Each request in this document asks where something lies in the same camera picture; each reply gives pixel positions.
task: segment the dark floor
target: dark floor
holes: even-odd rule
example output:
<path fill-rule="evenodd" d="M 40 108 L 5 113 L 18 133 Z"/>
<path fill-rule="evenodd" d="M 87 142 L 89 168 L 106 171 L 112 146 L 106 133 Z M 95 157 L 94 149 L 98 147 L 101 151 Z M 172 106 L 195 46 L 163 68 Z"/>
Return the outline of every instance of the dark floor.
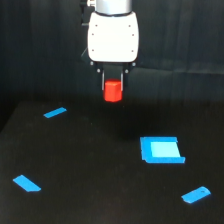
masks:
<path fill-rule="evenodd" d="M 223 114 L 222 105 L 21 103 L 0 135 L 0 223 L 223 224 Z M 142 136 L 176 136 L 185 164 L 142 161 Z M 41 191 L 17 186 L 21 174 Z M 183 202 L 201 186 L 211 195 Z"/>

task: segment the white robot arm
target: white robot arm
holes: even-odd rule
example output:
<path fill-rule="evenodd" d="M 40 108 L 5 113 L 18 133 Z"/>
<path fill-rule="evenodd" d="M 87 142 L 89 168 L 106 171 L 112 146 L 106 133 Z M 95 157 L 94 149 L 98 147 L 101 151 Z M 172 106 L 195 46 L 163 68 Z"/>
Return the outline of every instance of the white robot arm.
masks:
<path fill-rule="evenodd" d="M 90 64 L 102 75 L 102 90 L 106 101 L 116 102 L 105 97 L 103 63 L 122 63 L 121 95 L 124 87 L 124 75 L 130 73 L 136 65 L 139 49 L 139 29 L 132 0 L 88 0 L 81 1 L 82 26 L 88 26 L 88 47 L 82 57 L 88 57 Z M 88 24 L 83 23 L 84 7 L 95 7 Z"/>

